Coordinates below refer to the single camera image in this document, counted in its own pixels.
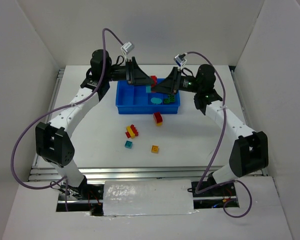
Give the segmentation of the red tall lego brick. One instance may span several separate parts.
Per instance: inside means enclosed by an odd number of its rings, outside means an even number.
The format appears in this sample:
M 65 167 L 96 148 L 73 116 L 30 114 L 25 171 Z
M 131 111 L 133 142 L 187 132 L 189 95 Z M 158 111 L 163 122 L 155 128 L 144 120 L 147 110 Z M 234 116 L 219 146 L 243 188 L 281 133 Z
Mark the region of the red tall lego brick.
M 160 124 L 163 122 L 163 118 L 160 112 L 153 113 L 153 118 L 156 124 Z

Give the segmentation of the teal long lego brick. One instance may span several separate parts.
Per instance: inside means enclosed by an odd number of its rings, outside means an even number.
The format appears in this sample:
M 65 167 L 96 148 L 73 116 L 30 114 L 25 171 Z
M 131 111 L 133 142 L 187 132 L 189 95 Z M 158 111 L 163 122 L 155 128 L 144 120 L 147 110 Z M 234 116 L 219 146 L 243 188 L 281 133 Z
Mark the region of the teal long lego brick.
M 152 87 L 151 87 L 150 85 L 147 85 L 147 86 L 145 87 L 145 92 L 146 92 L 147 94 L 154 93 L 154 91 L 152 91 Z

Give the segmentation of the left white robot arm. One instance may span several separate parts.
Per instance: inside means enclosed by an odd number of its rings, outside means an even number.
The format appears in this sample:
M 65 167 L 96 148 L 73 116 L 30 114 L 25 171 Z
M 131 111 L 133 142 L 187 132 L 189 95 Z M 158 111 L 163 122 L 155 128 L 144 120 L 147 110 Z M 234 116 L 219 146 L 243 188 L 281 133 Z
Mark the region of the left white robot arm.
M 75 148 L 71 137 L 87 113 L 106 95 L 111 81 L 126 81 L 132 86 L 154 83 L 134 57 L 125 63 L 112 63 L 106 50 L 95 50 L 85 79 L 69 106 L 49 122 L 40 122 L 35 127 L 36 153 L 54 167 L 71 190 L 82 196 L 92 189 L 92 185 L 87 183 L 86 176 L 74 161 Z

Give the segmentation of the teal rounded lego brick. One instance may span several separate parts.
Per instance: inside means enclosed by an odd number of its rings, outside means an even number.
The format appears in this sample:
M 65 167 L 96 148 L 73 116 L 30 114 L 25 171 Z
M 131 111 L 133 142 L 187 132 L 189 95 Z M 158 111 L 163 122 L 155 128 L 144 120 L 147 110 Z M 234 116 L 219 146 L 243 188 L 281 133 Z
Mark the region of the teal rounded lego brick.
M 150 102 L 154 105 L 161 105 L 163 100 L 161 98 L 158 98 L 158 97 L 152 97 L 150 99 Z

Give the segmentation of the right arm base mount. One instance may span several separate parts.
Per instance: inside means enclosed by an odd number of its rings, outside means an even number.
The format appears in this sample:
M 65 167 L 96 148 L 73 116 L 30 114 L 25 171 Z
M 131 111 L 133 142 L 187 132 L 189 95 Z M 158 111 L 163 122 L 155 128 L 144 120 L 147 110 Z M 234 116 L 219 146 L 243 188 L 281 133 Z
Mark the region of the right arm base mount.
M 227 202 L 230 203 L 225 206 L 226 208 L 239 207 L 234 183 L 229 183 L 224 186 L 219 186 L 203 193 L 196 194 L 195 189 L 198 183 L 198 181 L 192 181 L 191 187 L 187 189 L 189 193 L 192 193 L 193 207 L 195 210 L 222 209 Z

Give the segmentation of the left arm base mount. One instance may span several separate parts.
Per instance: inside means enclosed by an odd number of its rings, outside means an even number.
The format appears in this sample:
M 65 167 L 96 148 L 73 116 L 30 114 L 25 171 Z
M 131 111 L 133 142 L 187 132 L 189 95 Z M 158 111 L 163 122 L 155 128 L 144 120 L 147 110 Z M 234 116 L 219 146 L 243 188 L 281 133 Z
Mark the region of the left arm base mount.
M 104 184 L 92 185 L 87 195 L 82 196 L 77 190 L 70 188 L 65 190 L 66 186 L 60 185 L 56 212 L 87 212 L 91 216 L 103 216 L 104 186 Z

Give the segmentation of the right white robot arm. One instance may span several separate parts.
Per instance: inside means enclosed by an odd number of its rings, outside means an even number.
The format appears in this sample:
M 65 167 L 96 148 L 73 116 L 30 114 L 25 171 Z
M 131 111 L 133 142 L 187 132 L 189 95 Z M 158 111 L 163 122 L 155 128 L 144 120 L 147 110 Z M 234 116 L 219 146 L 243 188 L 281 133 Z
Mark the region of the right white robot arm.
M 226 106 L 225 96 L 215 90 L 215 81 L 219 77 L 209 64 L 200 65 L 196 76 L 183 76 L 174 67 L 162 82 L 152 87 L 152 91 L 166 95 L 179 91 L 194 93 L 195 108 L 221 128 L 221 140 L 227 136 L 233 143 L 228 163 L 208 174 L 210 187 L 219 187 L 269 165 L 267 135 L 247 126 Z

